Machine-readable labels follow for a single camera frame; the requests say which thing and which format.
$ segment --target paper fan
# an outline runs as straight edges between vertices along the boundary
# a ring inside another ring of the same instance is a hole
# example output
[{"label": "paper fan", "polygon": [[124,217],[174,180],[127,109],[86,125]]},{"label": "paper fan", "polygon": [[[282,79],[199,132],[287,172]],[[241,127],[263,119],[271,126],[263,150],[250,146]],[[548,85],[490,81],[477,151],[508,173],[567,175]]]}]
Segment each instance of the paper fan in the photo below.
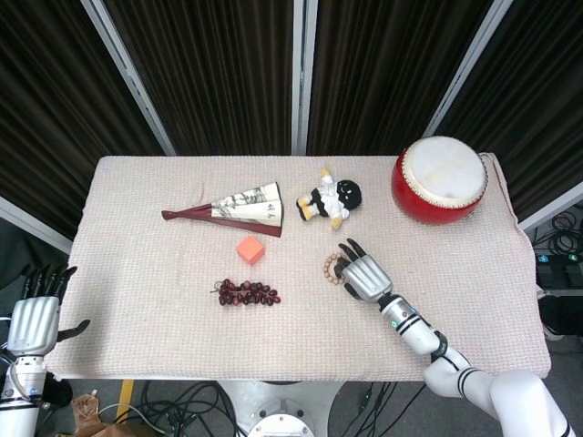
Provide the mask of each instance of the paper fan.
[{"label": "paper fan", "polygon": [[280,237],[283,207],[280,190],[277,183],[273,182],[199,207],[162,211],[162,217],[165,220],[204,220]]}]

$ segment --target drumhead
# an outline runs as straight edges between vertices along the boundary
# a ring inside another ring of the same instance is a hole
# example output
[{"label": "drumhead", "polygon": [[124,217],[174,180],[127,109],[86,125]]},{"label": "drumhead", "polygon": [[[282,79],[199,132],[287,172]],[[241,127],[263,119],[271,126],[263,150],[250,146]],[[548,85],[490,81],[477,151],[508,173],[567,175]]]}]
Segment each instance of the drumhead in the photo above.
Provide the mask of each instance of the drumhead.
[{"label": "drumhead", "polygon": [[444,208],[463,208],[486,189],[486,167],[469,146],[450,137],[422,138],[403,157],[403,176],[423,200]]}]

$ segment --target grape cluster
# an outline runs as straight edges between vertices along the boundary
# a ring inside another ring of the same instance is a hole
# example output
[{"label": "grape cluster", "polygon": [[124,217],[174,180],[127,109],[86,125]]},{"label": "grape cluster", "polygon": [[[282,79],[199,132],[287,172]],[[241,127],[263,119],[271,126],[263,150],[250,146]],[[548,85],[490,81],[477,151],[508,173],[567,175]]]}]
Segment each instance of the grape cluster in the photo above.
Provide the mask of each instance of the grape cluster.
[{"label": "grape cluster", "polygon": [[224,305],[250,305],[262,304],[273,305],[280,303],[281,298],[277,295],[277,290],[272,290],[269,285],[261,282],[250,282],[246,280],[240,286],[235,285],[230,279],[220,280],[215,283],[215,290],[219,292],[219,304]]}]

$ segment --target black curtain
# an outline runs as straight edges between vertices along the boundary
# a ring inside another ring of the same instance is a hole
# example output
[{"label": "black curtain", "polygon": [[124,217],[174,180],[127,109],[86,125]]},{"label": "black curtain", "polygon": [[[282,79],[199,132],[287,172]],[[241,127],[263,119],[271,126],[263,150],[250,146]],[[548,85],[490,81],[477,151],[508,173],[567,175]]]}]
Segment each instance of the black curtain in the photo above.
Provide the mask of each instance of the black curtain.
[{"label": "black curtain", "polygon": [[0,196],[73,238],[98,160],[160,155],[78,1],[3,1]]},{"label": "black curtain", "polygon": [[395,155],[423,135],[487,1],[320,0],[309,155]]},{"label": "black curtain", "polygon": [[437,134],[496,153],[519,219],[583,181],[583,2],[516,0]]},{"label": "black curtain", "polygon": [[107,0],[181,155],[288,155],[293,1]]}]

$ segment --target doll head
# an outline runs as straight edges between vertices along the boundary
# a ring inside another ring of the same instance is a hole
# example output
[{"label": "doll head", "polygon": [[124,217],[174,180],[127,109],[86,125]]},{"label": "doll head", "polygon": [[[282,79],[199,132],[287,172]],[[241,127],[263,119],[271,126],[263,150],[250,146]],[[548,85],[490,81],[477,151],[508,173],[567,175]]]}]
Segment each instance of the doll head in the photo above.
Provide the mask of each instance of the doll head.
[{"label": "doll head", "polygon": [[336,185],[338,199],[344,204],[344,207],[352,211],[363,201],[361,189],[351,180],[341,180]]}]

